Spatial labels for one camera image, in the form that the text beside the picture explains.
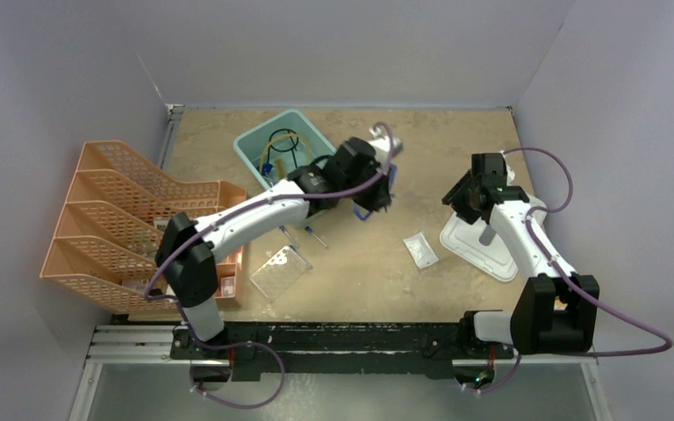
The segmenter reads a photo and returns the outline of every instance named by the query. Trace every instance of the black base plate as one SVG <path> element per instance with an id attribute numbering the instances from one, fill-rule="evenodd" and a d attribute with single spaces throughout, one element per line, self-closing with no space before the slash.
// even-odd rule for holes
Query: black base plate
<path id="1" fill-rule="evenodd" d="M 502 346 L 464 342 L 458 323 L 267 323 L 227 322 L 210 345 L 260 342 L 283 359 L 288 373 L 422 374 L 430 379 L 453 379 L 452 360 L 480 360 L 484 366 L 495 346 L 497 359 L 513 354 Z M 186 328 L 175 328 L 172 360 L 226 360 L 226 351 L 202 349 Z M 233 381 L 252 382 L 261 373 L 279 373 L 269 353 L 238 347 L 233 356 Z"/>

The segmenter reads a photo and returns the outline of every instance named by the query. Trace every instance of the mesh shelf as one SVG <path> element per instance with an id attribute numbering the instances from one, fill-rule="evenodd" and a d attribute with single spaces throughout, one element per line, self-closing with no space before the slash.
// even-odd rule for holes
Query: mesh shelf
<path id="1" fill-rule="evenodd" d="M 176 312 L 142 295 L 156 270 L 157 228 L 179 213 L 198 218 L 246 198 L 230 182 L 179 182 L 120 141 L 86 143 L 40 276 L 118 314 Z M 217 265 L 222 308 L 241 305 L 243 259 L 242 247 Z"/>

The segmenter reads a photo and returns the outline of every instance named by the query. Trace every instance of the white plastic bag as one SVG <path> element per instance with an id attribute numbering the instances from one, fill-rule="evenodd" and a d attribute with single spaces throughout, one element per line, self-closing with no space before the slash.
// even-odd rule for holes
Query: white plastic bag
<path id="1" fill-rule="evenodd" d="M 414 264 L 417 265 L 418 268 L 427 268 L 438 261 L 438 256 L 435 255 L 433 249 L 427 244 L 425 235 L 422 232 L 418 232 L 410 238 L 404 239 L 404 242 L 407 250 L 409 250 L 409 254 L 411 254 L 414 259 Z"/>

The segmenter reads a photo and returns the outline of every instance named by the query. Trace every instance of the white plate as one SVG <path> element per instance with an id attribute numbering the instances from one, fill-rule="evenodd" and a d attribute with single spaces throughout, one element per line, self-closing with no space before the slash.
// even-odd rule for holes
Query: white plate
<path id="1" fill-rule="evenodd" d="M 545 206 L 536 197 L 528 195 L 528 198 L 532 206 Z M 541 225 L 545 216 L 546 213 L 537 211 L 534 219 Z M 510 282 L 518 274 L 518 266 L 502 239 L 491 228 L 485 232 L 488 227 L 481 218 L 475 224 L 468 225 L 454 213 L 441 232 L 441 244 L 495 279 Z M 485 239 L 487 245 L 482 244 L 480 239 Z"/>

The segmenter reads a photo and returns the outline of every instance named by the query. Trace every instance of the small packet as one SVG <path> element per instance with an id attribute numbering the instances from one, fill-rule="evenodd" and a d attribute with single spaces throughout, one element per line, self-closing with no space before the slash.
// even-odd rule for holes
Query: small packet
<path id="1" fill-rule="evenodd" d="M 235 276 L 227 276 L 225 278 L 221 278 L 220 283 L 221 296 L 233 296 L 235 283 L 236 283 Z"/>
<path id="2" fill-rule="evenodd" d="M 414 259 L 414 264 L 417 265 L 418 268 L 427 268 L 438 261 L 438 256 L 435 255 L 433 249 L 427 244 L 427 239 L 425 239 L 425 235 L 422 232 L 418 232 L 410 238 L 404 239 L 404 242 L 407 250 L 409 250 L 409 254 L 411 254 Z"/>

